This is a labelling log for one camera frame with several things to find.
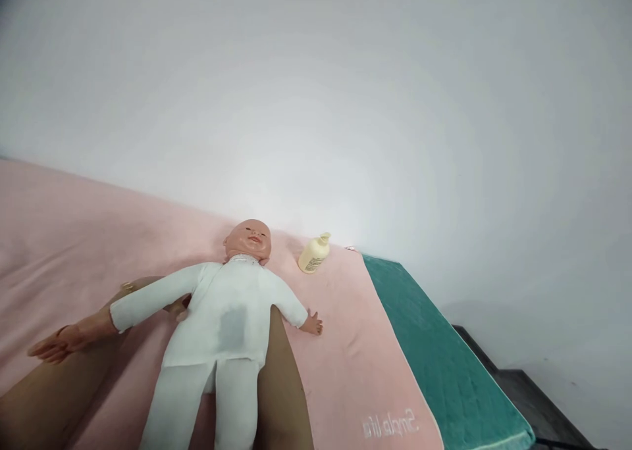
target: green towel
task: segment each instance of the green towel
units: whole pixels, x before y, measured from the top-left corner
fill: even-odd
[[[525,450],[531,426],[398,262],[364,256],[446,450]]]

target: white onesie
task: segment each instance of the white onesie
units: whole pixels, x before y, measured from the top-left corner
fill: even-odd
[[[143,432],[142,449],[186,450],[199,400],[215,390],[215,449],[246,450],[257,429],[257,375],[265,364],[270,308],[297,327],[307,311],[294,292],[249,255],[225,265],[181,269],[110,306],[123,332],[191,293],[188,317],[178,324],[165,356]]]

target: doll hand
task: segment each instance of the doll hand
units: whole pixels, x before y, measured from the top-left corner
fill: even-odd
[[[29,348],[28,356],[37,357],[47,363],[59,364],[73,351],[78,351],[87,344],[79,327],[68,325]]]
[[[316,312],[313,316],[310,316],[308,309],[307,320],[300,329],[304,332],[311,333],[312,335],[323,334],[323,321],[318,319],[318,312]]]
[[[191,301],[191,294],[185,294],[180,299],[176,300],[165,307],[165,310],[169,312],[169,315],[175,317],[176,322],[182,322],[189,315],[189,311],[186,309]]]

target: doll face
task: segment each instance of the doll face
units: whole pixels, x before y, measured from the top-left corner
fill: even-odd
[[[259,220],[239,223],[224,240],[228,259],[238,254],[251,255],[260,261],[270,257],[270,228]]]

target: baby doll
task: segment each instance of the baby doll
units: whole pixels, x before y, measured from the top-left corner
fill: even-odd
[[[292,290],[262,266],[271,251],[268,227],[257,220],[237,225],[224,240],[227,263],[184,268],[119,299],[109,308],[62,328],[32,354],[50,362],[105,336],[122,333],[191,294],[188,316],[169,341],[141,449],[186,450],[203,393],[216,394],[216,450],[246,450],[257,430],[257,376],[265,364],[270,308],[289,323],[320,335]]]

